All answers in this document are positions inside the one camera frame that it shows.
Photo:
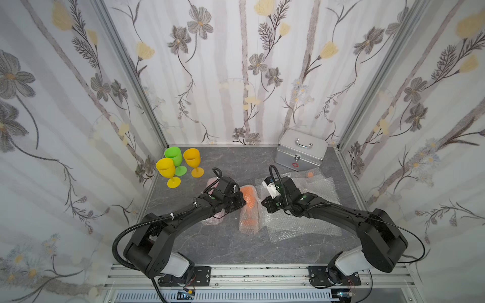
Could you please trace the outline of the pink glass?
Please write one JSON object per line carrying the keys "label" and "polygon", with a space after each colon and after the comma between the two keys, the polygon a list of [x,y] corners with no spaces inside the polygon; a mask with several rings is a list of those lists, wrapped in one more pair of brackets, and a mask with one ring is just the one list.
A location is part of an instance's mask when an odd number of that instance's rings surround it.
{"label": "pink glass", "polygon": [[[218,178],[210,178],[208,180],[207,187],[210,189],[209,192],[208,192],[209,194],[212,193],[212,191],[213,191],[212,188],[215,188],[218,183],[219,183]],[[226,214],[227,213],[226,213],[225,209],[222,209],[220,212],[216,213],[214,216],[212,216],[212,217],[210,217],[206,220],[203,220],[202,224],[203,225],[218,225],[218,224],[223,222],[224,216]]]}

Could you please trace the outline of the clear bubble wrap sheet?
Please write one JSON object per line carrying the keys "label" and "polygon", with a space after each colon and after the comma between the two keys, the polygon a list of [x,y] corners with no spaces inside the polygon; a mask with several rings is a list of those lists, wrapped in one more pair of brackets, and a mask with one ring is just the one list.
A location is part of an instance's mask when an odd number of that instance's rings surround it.
{"label": "clear bubble wrap sheet", "polygon": [[266,227],[269,238],[273,243],[304,236],[317,234],[321,236],[341,236],[342,231],[335,225],[313,218],[298,218],[284,210],[277,210],[274,213],[267,212],[262,205],[258,205],[260,216],[260,227]]}
{"label": "clear bubble wrap sheet", "polygon": [[329,202],[340,204],[332,178],[315,175],[312,178],[295,178],[294,183],[302,193],[313,193]]}
{"label": "clear bubble wrap sheet", "polygon": [[283,178],[291,178],[301,191],[315,192],[317,189],[334,190],[334,182],[332,178],[326,178],[319,168],[305,171],[291,171],[280,174]]}

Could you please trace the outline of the orange glass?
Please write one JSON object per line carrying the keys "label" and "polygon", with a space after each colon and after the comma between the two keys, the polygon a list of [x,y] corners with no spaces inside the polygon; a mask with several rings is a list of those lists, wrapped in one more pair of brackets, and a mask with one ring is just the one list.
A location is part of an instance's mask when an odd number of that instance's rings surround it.
{"label": "orange glass", "polygon": [[258,195],[252,185],[241,188],[246,205],[242,208],[239,221],[239,231],[242,234],[255,235],[260,230],[260,216],[258,210]]}

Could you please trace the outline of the amber glass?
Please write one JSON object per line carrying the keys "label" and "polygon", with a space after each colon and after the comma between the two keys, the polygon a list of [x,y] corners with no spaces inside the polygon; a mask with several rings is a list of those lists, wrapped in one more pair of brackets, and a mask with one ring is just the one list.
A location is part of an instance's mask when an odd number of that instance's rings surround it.
{"label": "amber glass", "polygon": [[189,148],[183,153],[183,158],[187,165],[193,169],[191,175],[194,178],[200,178],[204,175],[204,170],[200,167],[202,159],[199,150],[196,148]]}

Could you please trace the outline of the yellow glass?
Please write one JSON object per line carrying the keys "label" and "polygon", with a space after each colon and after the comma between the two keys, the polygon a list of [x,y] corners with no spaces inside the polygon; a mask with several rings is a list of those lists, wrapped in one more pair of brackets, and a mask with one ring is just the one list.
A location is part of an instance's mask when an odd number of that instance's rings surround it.
{"label": "yellow glass", "polygon": [[167,179],[168,188],[174,189],[180,186],[181,180],[176,176],[176,167],[170,158],[160,159],[156,163],[160,175]]}

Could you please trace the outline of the green plastic wine glass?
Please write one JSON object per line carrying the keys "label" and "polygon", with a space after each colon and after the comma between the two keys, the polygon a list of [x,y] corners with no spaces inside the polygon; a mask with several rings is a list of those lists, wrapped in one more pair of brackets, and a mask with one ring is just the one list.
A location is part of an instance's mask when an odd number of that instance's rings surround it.
{"label": "green plastic wine glass", "polygon": [[182,165],[183,155],[181,149],[176,146],[169,147],[164,152],[165,158],[171,159],[176,167],[176,176],[181,177],[187,173],[187,168]]}

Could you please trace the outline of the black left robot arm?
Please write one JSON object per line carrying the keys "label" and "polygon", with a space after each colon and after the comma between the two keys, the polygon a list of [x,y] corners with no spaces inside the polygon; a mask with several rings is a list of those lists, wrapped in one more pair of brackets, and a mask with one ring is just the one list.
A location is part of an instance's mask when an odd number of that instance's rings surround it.
{"label": "black left robot arm", "polygon": [[229,177],[214,182],[188,207],[168,215],[146,215],[143,220],[114,240],[112,254],[123,266],[142,272],[147,278],[171,275],[190,280],[193,262],[180,253],[173,252],[175,239],[198,222],[212,218],[217,213],[235,212],[245,206],[239,185]]}

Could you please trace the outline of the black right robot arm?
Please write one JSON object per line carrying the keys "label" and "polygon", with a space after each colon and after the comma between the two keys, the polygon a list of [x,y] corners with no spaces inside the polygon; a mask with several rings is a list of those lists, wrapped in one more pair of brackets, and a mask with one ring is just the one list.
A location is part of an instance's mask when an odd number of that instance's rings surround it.
{"label": "black right robot arm", "polygon": [[293,217],[304,217],[333,224],[354,234],[360,246],[337,253],[325,270],[332,284],[341,284],[355,273],[372,268],[390,273],[408,248],[408,241],[389,215],[348,208],[332,203],[313,193],[302,193],[291,178],[275,181],[267,177],[262,182],[269,196],[262,202],[268,213],[279,210]]}

